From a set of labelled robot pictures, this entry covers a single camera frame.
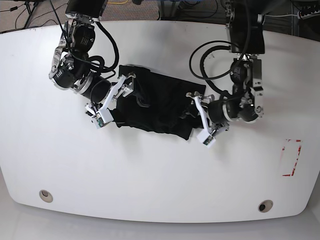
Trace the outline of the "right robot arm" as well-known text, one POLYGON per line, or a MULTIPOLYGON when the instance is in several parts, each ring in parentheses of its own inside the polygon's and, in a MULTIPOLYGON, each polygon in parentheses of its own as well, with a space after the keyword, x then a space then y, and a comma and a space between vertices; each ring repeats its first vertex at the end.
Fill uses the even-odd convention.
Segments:
POLYGON ((111 122, 125 125, 124 117, 116 109, 109 108, 120 97, 134 96, 141 107, 150 106, 134 72, 120 75, 116 82, 110 82, 109 77, 102 76, 109 73, 114 77, 120 60, 116 41, 100 22, 107 3, 106 0, 68 2, 65 11, 67 21, 60 25, 62 34, 54 50, 48 75, 58 89, 71 90, 89 100, 85 105, 85 113, 97 129, 111 122), (89 56, 96 39, 95 27, 104 33, 112 45, 114 62, 111 66, 105 65, 102 56, 89 56))

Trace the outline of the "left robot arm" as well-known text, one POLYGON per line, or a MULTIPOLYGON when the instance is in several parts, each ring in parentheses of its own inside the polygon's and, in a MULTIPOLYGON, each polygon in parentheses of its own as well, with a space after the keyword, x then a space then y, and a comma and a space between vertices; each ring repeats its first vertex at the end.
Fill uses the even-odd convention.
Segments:
POLYGON ((187 93, 195 105, 203 129, 197 139, 210 148, 217 136, 230 128, 230 123, 242 120, 254 123, 264 116, 264 89, 262 86, 262 61, 259 55, 265 53, 263 37, 264 16, 250 9, 247 0, 228 0, 225 3, 227 40, 213 40, 212 45, 200 58, 200 74, 196 74, 192 62, 188 63, 191 74, 204 80, 219 95, 205 96, 201 93, 187 93), (229 70, 218 76, 209 77, 205 70, 206 58, 215 51, 229 51, 237 56, 229 70))

